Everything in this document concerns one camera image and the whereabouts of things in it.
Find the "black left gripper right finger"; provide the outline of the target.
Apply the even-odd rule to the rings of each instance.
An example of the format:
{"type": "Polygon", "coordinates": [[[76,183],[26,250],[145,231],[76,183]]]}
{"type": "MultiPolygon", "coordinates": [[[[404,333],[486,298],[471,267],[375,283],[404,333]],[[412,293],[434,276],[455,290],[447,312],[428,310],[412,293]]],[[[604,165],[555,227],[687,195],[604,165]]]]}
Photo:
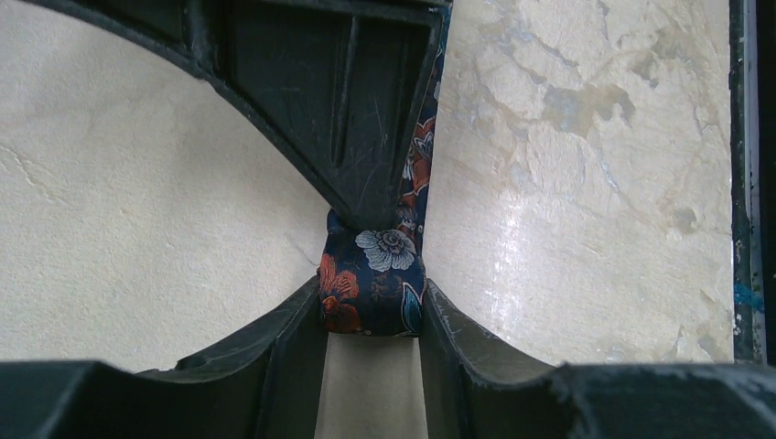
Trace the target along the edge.
{"type": "Polygon", "coordinates": [[[552,366],[438,288],[419,339],[432,438],[772,438],[775,371],[713,363],[552,366]]]}

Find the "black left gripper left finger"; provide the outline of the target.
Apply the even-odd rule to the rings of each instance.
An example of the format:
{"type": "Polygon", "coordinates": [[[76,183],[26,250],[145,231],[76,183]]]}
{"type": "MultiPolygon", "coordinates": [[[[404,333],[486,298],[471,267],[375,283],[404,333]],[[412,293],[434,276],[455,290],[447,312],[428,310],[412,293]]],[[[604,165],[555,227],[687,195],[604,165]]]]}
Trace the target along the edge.
{"type": "Polygon", "coordinates": [[[311,438],[328,333],[317,280],[169,370],[98,360],[1,366],[4,438],[311,438]]]}

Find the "navy floral tie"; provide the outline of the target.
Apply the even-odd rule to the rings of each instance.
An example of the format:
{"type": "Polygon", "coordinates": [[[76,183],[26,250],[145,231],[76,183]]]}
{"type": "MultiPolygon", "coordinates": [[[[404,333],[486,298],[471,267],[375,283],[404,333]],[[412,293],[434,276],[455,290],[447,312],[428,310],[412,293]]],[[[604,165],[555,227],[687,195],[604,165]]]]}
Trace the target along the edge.
{"type": "Polygon", "coordinates": [[[452,9],[442,17],[431,78],[404,160],[394,221],[386,230],[346,225],[334,210],[317,270],[320,319],[332,333],[418,337],[423,328],[426,268],[422,250],[436,139],[438,98],[452,9]]]}

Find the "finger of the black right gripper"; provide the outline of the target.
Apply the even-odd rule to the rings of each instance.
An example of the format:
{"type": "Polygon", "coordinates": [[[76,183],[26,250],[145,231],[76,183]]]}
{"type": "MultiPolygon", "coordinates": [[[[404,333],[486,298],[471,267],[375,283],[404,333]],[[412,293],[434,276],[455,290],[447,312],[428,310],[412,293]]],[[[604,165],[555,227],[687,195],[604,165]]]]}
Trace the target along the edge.
{"type": "Polygon", "coordinates": [[[448,1],[48,1],[205,80],[357,229],[393,222],[448,1]]]}

